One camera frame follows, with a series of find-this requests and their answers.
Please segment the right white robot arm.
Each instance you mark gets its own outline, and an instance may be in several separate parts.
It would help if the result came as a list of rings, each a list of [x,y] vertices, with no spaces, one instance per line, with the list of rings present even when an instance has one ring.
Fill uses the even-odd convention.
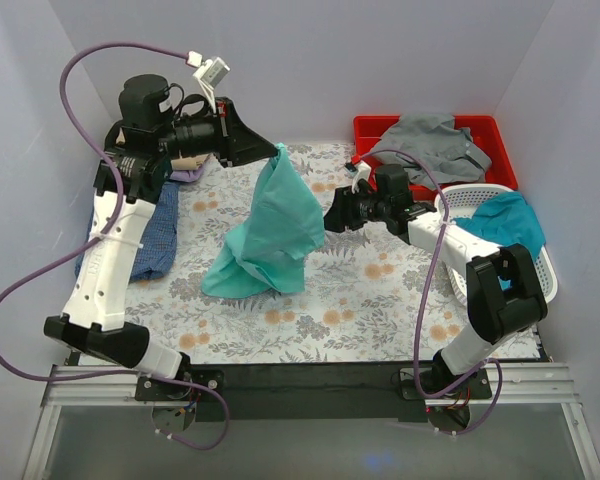
[[[425,398],[455,397],[469,377],[513,334],[544,319],[548,308],[531,253],[521,244],[501,246],[452,223],[450,209],[437,210],[414,200],[408,176],[399,165],[383,165],[369,183],[358,176],[339,187],[324,216],[334,233],[381,222],[404,243],[431,253],[462,275],[469,323],[439,350],[426,371],[416,369],[414,382]]]

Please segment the mint green t shirt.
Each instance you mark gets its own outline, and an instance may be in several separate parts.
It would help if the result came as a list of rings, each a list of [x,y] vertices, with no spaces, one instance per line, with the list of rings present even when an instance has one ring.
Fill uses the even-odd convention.
[[[243,299],[305,290],[305,260],[324,246],[323,210],[282,143],[257,179],[247,219],[224,237],[201,283],[207,296]]]

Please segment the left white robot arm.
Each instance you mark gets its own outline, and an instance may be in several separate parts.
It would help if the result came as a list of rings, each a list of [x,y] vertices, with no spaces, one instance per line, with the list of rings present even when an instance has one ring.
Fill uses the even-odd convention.
[[[172,84],[143,74],[119,95],[122,115],[103,144],[94,181],[94,210],[74,290],[46,336],[93,357],[158,376],[173,400],[193,386],[188,356],[153,342],[147,328],[125,319],[125,296],[141,238],[163,185],[180,157],[212,154],[223,167],[273,157],[276,147],[248,128],[233,102],[199,83],[200,93],[170,104]]]

